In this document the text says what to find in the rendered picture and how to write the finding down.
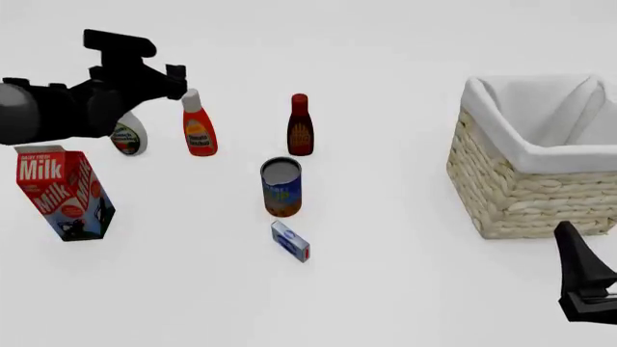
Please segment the blue printed soup can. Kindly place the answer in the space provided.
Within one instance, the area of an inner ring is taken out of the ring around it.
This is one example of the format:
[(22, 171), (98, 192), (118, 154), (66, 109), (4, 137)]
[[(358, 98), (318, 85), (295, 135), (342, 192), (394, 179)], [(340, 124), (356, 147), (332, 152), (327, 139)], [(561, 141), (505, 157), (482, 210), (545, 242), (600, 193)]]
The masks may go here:
[(264, 206), (279, 218), (295, 215), (302, 207), (302, 167), (292, 158), (276, 157), (260, 168)]

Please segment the small blue grey box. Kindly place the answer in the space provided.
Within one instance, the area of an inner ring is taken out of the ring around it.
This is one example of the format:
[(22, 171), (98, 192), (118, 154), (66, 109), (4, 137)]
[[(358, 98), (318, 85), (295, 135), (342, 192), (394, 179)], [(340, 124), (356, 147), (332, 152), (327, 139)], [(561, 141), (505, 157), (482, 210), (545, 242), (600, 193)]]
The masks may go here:
[(300, 262), (307, 262), (310, 257), (310, 244), (280, 221), (271, 224), (271, 233), (275, 242), (285, 248)]

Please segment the red and white milk carton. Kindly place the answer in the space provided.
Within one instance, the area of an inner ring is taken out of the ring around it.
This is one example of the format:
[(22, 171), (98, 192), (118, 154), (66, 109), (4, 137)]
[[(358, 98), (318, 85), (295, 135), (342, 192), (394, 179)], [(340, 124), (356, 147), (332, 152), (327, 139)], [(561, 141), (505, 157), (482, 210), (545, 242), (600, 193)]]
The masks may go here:
[(116, 208), (84, 152), (15, 147), (16, 184), (65, 242), (102, 239)]

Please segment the wicker basket with white liner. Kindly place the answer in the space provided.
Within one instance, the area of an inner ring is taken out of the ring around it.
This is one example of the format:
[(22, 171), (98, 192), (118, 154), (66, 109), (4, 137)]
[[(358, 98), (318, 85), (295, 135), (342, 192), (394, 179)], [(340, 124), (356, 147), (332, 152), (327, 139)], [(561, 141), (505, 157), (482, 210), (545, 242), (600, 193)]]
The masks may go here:
[(617, 80), (476, 76), (460, 101), (446, 172), (485, 239), (535, 239), (560, 222), (617, 226)]

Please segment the orange ketchup bottle white cap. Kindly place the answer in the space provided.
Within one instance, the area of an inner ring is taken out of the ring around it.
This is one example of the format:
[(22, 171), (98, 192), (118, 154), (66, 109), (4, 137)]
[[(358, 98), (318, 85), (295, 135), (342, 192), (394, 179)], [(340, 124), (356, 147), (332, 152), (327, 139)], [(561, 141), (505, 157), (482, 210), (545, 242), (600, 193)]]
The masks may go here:
[(201, 105), (199, 92), (188, 89), (181, 102), (184, 138), (189, 152), (199, 157), (215, 155), (218, 151), (216, 133), (210, 117)]

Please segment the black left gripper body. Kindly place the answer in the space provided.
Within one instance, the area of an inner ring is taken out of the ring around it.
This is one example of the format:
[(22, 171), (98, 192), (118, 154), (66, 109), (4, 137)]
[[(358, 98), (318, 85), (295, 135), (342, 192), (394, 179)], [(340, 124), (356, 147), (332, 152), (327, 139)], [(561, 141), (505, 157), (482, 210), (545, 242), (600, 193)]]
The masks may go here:
[(92, 80), (120, 94), (126, 104), (166, 97), (180, 100), (188, 90), (186, 66), (166, 65), (161, 72), (138, 54), (102, 51), (100, 66), (89, 69)]

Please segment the white dressing bottle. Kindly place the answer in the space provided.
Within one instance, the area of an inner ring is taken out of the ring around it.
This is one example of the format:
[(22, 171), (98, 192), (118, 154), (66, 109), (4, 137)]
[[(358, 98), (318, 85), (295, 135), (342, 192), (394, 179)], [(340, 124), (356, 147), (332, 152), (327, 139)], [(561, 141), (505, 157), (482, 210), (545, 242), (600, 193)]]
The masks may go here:
[(148, 147), (148, 134), (141, 121), (127, 112), (116, 123), (110, 140), (123, 155), (141, 155)]

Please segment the dark red sauce bottle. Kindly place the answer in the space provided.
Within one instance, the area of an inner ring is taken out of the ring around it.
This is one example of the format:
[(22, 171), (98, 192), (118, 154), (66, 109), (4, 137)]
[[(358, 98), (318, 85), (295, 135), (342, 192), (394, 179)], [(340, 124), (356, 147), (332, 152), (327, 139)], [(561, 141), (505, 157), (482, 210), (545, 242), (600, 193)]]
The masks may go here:
[(313, 153), (314, 131), (309, 115), (309, 99), (305, 94), (297, 93), (291, 97), (287, 149), (290, 155), (296, 156), (307, 156)]

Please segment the black plate on stalk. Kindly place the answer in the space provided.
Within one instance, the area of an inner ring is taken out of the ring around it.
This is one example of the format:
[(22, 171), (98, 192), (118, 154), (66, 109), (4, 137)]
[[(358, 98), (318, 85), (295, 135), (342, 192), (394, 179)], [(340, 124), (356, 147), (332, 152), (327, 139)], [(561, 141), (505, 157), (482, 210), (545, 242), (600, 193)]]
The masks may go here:
[(146, 38), (93, 29), (84, 30), (83, 45), (85, 48), (100, 52), (103, 66), (141, 64), (144, 58), (151, 58), (157, 54), (155, 45)]

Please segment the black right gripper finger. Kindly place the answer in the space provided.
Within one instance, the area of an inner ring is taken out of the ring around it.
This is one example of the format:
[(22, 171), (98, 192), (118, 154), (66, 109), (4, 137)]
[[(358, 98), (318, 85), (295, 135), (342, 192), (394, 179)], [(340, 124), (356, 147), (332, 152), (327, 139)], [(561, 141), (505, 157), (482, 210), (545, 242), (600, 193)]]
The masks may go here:
[(554, 237), (561, 263), (562, 293), (607, 294), (607, 288), (617, 282), (617, 272), (594, 254), (574, 225), (560, 222)]

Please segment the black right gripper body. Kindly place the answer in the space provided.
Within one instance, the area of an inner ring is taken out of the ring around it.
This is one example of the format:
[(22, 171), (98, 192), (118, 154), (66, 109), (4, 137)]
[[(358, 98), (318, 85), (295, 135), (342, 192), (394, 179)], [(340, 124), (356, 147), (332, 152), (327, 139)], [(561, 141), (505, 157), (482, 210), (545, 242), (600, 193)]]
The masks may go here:
[(611, 285), (580, 287), (562, 282), (558, 304), (570, 322), (617, 323), (617, 293), (608, 291)]

